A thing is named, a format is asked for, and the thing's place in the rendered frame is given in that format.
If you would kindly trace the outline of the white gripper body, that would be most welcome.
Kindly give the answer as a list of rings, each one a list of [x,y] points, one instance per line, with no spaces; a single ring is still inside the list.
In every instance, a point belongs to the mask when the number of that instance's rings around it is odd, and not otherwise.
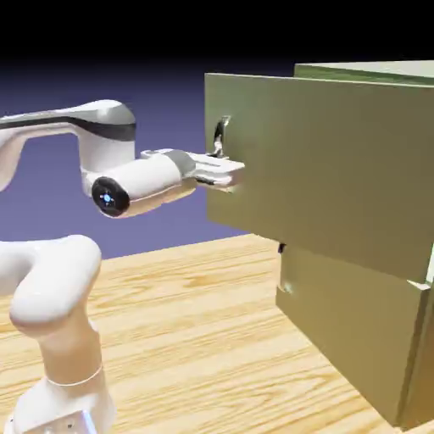
[[[227,157],[215,157],[202,153],[189,153],[195,163],[192,176],[198,184],[217,191],[233,192],[240,183],[245,164]]]

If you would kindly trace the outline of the large olive green cabinet door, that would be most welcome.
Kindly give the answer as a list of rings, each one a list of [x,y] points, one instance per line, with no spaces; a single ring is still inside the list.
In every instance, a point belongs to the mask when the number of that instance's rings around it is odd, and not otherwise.
[[[434,244],[434,86],[207,75],[205,129],[244,163],[211,220],[421,282]]]

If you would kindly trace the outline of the small olive green cabinet door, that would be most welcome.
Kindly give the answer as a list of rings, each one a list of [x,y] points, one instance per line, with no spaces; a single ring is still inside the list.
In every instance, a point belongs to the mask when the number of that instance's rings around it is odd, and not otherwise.
[[[391,425],[434,420],[434,284],[281,248],[276,304]]]

